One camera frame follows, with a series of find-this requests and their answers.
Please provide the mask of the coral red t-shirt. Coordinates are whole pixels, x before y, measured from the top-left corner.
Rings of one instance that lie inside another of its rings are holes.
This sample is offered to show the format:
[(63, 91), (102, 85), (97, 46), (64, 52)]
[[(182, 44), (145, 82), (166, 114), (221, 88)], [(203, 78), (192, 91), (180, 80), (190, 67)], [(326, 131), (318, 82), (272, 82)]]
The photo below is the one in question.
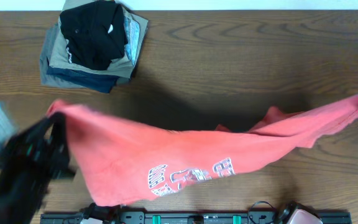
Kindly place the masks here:
[(249, 131), (171, 131), (54, 101), (66, 116), (68, 148), (99, 206), (173, 194), (210, 179), (259, 170), (296, 147), (310, 148), (358, 118), (358, 94), (302, 113), (268, 109)]

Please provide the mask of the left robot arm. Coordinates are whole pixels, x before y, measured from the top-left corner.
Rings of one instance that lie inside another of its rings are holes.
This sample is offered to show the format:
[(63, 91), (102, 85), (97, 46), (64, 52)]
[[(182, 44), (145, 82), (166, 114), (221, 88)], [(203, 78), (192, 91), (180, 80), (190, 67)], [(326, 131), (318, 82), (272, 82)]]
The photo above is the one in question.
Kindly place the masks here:
[(72, 179), (66, 119), (54, 113), (0, 149), (0, 223), (30, 223), (54, 179)]

